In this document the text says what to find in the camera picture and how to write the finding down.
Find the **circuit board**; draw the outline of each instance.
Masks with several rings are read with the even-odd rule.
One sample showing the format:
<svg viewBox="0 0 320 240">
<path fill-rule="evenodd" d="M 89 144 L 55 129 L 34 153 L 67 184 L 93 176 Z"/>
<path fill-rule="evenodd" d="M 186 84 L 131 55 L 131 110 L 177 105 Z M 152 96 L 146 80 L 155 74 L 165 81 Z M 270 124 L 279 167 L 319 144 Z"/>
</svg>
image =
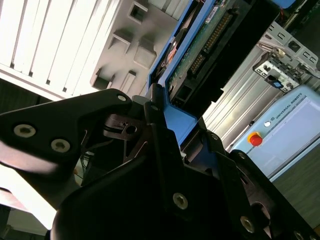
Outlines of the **circuit board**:
<svg viewBox="0 0 320 240">
<path fill-rule="evenodd" d="M 175 86 L 188 71 L 192 74 L 197 73 L 207 54 L 210 53 L 219 36 L 231 21 L 233 15 L 228 10 L 232 8 L 234 2 L 235 0 L 222 1 L 222 4 L 212 8 L 193 43 L 172 74 L 169 80 L 170 86 Z"/>
</svg>

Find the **green circuit board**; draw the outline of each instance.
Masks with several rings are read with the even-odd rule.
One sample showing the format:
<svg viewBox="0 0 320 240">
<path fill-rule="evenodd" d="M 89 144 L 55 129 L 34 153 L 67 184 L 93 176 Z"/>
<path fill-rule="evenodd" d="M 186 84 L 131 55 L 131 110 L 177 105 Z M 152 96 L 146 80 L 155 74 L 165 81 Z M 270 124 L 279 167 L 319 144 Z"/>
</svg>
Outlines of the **green circuit board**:
<svg viewBox="0 0 320 240">
<path fill-rule="evenodd" d="M 175 81 L 178 81 L 187 71 L 196 72 L 198 70 L 205 59 L 201 55 L 201 51 L 209 53 L 214 46 L 224 27 L 232 18 L 232 15 L 227 10 L 233 6 L 234 2 L 234 0 L 229 0 L 224 5 L 215 5 L 212 8 L 205 23 L 172 74 L 169 85 L 175 85 Z"/>
</svg>

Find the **red emergency stop button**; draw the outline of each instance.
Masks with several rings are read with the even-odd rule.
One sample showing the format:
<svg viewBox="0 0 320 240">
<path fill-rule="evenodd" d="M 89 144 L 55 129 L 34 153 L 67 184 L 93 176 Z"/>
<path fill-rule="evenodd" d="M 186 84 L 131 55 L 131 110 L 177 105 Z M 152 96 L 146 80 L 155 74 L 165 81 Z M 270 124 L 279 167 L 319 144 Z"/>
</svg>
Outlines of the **red emergency stop button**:
<svg viewBox="0 0 320 240">
<path fill-rule="evenodd" d="M 262 137 L 258 132 L 253 132 L 248 136 L 248 142 L 251 143 L 253 146 L 257 147 L 262 144 Z"/>
</svg>

